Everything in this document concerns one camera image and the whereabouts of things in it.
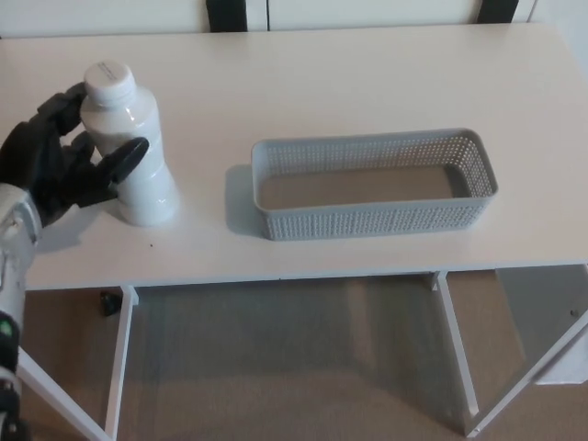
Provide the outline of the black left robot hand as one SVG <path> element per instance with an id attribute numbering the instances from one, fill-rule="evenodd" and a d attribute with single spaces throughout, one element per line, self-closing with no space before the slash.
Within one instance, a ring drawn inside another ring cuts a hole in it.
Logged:
<path id="1" fill-rule="evenodd" d="M 28 191 L 44 227 L 74 205 L 84 208 L 115 198 L 117 186 L 148 152 L 148 140 L 138 137 L 94 164 L 96 146 L 87 132 L 62 145 L 61 138 L 81 124 L 85 98 L 82 83 L 53 95 L 31 119 L 18 123 L 1 147 L 1 182 Z"/>

